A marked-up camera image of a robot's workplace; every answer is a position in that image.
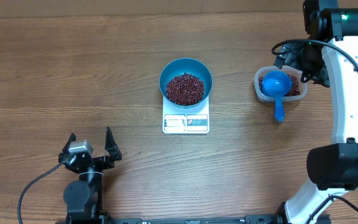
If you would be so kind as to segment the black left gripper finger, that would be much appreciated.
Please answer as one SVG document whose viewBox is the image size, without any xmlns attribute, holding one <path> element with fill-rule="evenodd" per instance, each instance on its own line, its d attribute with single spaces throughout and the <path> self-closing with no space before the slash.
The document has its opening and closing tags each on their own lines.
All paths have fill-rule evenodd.
<svg viewBox="0 0 358 224">
<path fill-rule="evenodd" d="M 69 148 L 70 148 L 70 144 L 72 142 L 76 141 L 76 135 L 74 133 L 70 134 L 70 137 L 68 138 L 67 143 L 65 144 L 65 146 L 63 147 L 61 153 L 62 154 L 68 154 L 69 153 Z"/>
<path fill-rule="evenodd" d="M 108 152 L 113 161 L 120 161 L 122 159 L 122 153 L 119 150 L 110 127 L 106 128 L 106 139 L 104 149 Z"/>
</svg>

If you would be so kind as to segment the blue measuring scoop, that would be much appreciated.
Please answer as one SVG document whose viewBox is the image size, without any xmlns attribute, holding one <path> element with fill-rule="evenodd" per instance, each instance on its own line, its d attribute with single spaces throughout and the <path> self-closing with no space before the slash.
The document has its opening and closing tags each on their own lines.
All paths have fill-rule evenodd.
<svg viewBox="0 0 358 224">
<path fill-rule="evenodd" d="M 283 97 L 290 91 L 292 82 L 288 75 L 279 71 L 268 72 L 262 80 L 262 93 L 271 96 L 275 100 L 275 119 L 283 122 L 285 110 Z"/>
</svg>

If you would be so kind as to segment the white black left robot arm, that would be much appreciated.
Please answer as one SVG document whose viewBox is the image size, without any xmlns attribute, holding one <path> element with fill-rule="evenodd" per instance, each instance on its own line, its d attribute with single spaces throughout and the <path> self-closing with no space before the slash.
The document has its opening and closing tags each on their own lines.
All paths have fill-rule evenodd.
<svg viewBox="0 0 358 224">
<path fill-rule="evenodd" d="M 113 223 L 103 208 L 103 171 L 114 168 L 122 154 L 112 131 L 106 128 L 104 150 L 107 156 L 93 157 L 93 148 L 87 140 L 77 141 L 71 134 L 59 153 L 58 161 L 66 169 L 78 174 L 78 180 L 67 185 L 63 200 L 67 205 L 65 223 Z"/>
</svg>

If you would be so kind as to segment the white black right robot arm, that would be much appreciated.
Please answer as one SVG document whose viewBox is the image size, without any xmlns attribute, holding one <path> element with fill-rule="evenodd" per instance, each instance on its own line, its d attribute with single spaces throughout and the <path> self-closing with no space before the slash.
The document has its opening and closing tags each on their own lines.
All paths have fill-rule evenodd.
<svg viewBox="0 0 358 224">
<path fill-rule="evenodd" d="M 276 214 L 267 215 L 269 223 L 329 223 L 325 209 L 358 188 L 358 8 L 309 0 L 303 16 L 308 38 L 276 44 L 274 64 L 331 90 L 333 130 L 329 145 L 310 150 L 307 180 Z"/>
</svg>

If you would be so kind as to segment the white digital kitchen scale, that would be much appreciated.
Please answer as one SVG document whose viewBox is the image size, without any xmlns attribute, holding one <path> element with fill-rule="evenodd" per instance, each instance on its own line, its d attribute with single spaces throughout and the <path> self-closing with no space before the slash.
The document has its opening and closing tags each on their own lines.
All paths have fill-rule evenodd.
<svg viewBox="0 0 358 224">
<path fill-rule="evenodd" d="M 162 131 L 164 134 L 208 134 L 210 131 L 209 98 L 189 108 L 178 107 L 163 98 Z"/>
</svg>

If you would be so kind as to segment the red beans in bowl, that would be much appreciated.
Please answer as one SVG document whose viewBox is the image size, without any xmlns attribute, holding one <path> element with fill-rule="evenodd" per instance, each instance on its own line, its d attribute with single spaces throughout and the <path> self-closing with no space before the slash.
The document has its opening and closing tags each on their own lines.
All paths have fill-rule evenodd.
<svg viewBox="0 0 358 224">
<path fill-rule="evenodd" d="M 203 99 L 205 92 L 204 82 L 198 77 L 184 73 L 172 78 L 166 85 L 167 98 L 182 106 L 191 106 Z"/>
</svg>

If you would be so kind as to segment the teal plastic bowl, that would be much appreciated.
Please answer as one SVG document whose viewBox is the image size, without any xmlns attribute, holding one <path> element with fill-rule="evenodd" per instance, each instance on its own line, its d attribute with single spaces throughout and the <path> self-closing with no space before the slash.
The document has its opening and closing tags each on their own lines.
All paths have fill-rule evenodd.
<svg viewBox="0 0 358 224">
<path fill-rule="evenodd" d="M 177 75 L 182 75 L 184 73 L 190 73 L 196 77 L 198 77 L 200 80 L 204 82 L 205 92 L 203 95 L 203 99 L 191 106 L 196 106 L 200 104 L 205 98 L 207 98 L 213 88 L 213 77 L 212 73 L 210 72 L 209 68 L 200 62 L 197 59 L 194 58 L 178 58 L 170 63 L 168 63 L 163 70 L 161 71 L 160 78 L 159 78 L 159 88 L 164 98 L 169 100 L 166 96 L 166 85 L 167 83 L 174 78 Z M 182 106 L 177 105 L 178 107 L 185 107 L 189 108 L 191 106 Z"/>
</svg>

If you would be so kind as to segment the clear plastic container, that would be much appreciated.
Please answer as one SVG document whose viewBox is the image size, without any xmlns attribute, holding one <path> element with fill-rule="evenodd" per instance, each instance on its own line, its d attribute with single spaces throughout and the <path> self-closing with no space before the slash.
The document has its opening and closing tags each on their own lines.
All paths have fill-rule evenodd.
<svg viewBox="0 0 358 224">
<path fill-rule="evenodd" d="M 279 69 L 275 66 L 270 66 L 270 67 L 263 67 L 263 68 L 259 69 L 254 76 L 254 88 L 255 88 L 255 93 L 256 93 L 257 99 L 259 101 L 261 101 L 263 103 L 273 103 L 275 101 L 273 97 L 263 94 L 262 90 L 260 90 L 260 87 L 259 87 L 259 77 L 265 76 L 268 72 L 272 72 L 272 71 L 279 71 L 279 72 L 286 73 L 287 75 L 295 76 L 299 82 L 300 95 L 284 96 L 283 97 L 284 103 L 289 103 L 292 101 L 299 101 L 306 95 L 308 87 L 307 87 L 306 83 L 302 83 L 300 81 L 301 72 L 299 70 L 297 70 L 295 68 L 291 68 L 286 65 L 284 65 L 281 69 Z"/>
</svg>

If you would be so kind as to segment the red adzuki beans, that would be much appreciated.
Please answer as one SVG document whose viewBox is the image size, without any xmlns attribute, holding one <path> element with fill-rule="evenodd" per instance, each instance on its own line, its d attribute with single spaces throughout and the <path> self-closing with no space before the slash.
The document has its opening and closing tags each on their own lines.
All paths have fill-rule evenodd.
<svg viewBox="0 0 358 224">
<path fill-rule="evenodd" d="M 299 90 L 299 82 L 297 80 L 297 78 L 295 76 L 292 75 L 288 75 L 289 79 L 291 80 L 291 88 L 290 90 L 287 92 L 287 94 L 285 96 L 298 96 L 300 95 L 300 90 Z M 260 90 L 262 90 L 262 81 L 264 79 L 264 76 L 259 77 L 259 87 Z"/>
</svg>

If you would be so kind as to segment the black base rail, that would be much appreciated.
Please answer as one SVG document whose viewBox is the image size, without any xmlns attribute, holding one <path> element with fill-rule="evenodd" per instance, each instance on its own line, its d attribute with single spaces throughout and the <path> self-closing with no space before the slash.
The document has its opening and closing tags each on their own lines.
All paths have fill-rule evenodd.
<svg viewBox="0 0 358 224">
<path fill-rule="evenodd" d="M 287 221 L 281 214 L 246 215 L 240 218 L 194 218 L 194 219 L 154 219 L 142 220 L 140 218 L 100 218 L 92 221 L 69 221 L 68 219 L 56 222 L 67 223 L 112 223 L 112 224 L 285 224 Z"/>
</svg>

